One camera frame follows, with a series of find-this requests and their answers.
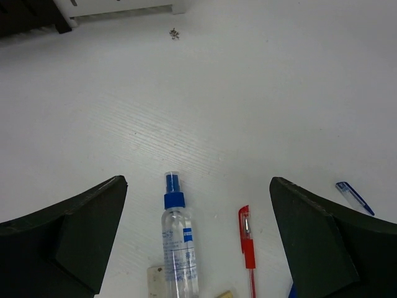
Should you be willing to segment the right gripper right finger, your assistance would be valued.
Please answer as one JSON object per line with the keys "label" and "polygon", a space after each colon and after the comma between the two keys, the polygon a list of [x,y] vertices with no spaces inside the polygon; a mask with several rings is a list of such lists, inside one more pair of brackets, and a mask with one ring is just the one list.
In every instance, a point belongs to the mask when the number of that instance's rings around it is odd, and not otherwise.
{"label": "right gripper right finger", "polygon": [[282,177],[269,192],[297,297],[396,297],[396,224]]}

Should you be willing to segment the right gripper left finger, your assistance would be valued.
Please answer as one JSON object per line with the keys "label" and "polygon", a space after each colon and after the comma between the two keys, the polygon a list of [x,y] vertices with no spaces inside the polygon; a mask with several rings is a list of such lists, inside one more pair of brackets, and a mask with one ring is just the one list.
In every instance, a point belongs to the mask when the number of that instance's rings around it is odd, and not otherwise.
{"label": "right gripper left finger", "polygon": [[1,297],[100,293],[127,196],[124,176],[1,223]]}

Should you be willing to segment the blue cap spray bottle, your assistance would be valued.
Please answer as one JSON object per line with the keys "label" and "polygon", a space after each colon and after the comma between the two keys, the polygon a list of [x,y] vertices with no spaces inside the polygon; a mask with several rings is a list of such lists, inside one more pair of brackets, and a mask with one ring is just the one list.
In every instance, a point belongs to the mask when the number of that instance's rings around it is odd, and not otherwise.
{"label": "blue cap spray bottle", "polygon": [[179,173],[165,174],[161,217],[166,295],[198,297],[199,280],[190,212],[186,209]]}

